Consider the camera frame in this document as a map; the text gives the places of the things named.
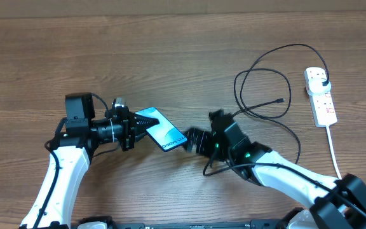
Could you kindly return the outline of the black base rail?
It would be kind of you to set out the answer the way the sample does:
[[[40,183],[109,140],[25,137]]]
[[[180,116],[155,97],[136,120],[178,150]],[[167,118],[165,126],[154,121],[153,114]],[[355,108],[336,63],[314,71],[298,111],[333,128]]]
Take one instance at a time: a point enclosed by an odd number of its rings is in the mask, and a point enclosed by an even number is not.
[[[251,219],[248,222],[222,223],[117,223],[110,216],[94,216],[84,218],[73,224],[71,229],[77,228],[117,228],[117,229],[276,229],[286,228],[289,221],[284,219]]]

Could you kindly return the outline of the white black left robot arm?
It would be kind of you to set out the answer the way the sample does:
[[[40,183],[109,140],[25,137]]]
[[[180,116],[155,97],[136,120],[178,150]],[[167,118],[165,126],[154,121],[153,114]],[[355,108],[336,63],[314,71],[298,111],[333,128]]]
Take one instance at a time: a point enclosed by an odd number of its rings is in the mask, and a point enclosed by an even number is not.
[[[105,117],[96,120],[95,97],[91,92],[66,95],[67,116],[44,145],[50,153],[50,163],[21,228],[70,228],[79,186],[95,150],[103,144],[117,143],[128,151],[146,135],[147,129],[159,123],[158,119],[133,113],[122,104],[106,108]]]

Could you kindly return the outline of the white power strip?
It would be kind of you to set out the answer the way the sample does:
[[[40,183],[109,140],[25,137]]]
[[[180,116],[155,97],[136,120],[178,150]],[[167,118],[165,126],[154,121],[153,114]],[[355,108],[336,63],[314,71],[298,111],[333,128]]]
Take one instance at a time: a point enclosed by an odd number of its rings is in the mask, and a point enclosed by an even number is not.
[[[327,80],[325,70],[320,67],[307,68],[304,72],[304,77],[306,82],[308,78]],[[337,122],[336,111],[330,92],[321,95],[309,95],[309,101],[317,127],[329,127]]]

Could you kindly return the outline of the Galaxy S24 smartphone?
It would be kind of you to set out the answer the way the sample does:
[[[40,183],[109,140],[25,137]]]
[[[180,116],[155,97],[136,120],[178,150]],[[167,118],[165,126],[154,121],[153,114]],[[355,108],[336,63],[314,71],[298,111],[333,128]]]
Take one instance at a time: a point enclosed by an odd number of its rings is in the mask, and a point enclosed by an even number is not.
[[[159,123],[149,129],[147,134],[164,151],[171,151],[187,142],[186,136],[155,107],[137,111],[136,114],[156,118]]]

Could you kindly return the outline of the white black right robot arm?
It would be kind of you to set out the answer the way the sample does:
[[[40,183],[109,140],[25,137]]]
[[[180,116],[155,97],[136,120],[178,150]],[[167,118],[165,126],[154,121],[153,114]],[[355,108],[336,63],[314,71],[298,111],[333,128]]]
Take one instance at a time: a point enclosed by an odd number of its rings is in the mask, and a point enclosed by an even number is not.
[[[353,174],[343,178],[312,172],[283,158],[279,152],[252,142],[223,110],[211,112],[211,129],[189,128],[186,151],[227,164],[242,179],[280,191],[308,208],[313,228],[366,228],[366,184]]]

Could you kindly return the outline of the white charger plug adapter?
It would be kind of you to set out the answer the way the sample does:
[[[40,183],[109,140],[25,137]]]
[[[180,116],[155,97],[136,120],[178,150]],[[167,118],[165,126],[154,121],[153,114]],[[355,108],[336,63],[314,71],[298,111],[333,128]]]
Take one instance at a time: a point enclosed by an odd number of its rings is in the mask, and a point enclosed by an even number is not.
[[[330,92],[331,88],[331,82],[327,82],[327,80],[322,78],[308,78],[306,82],[306,91],[310,96],[325,94]]]

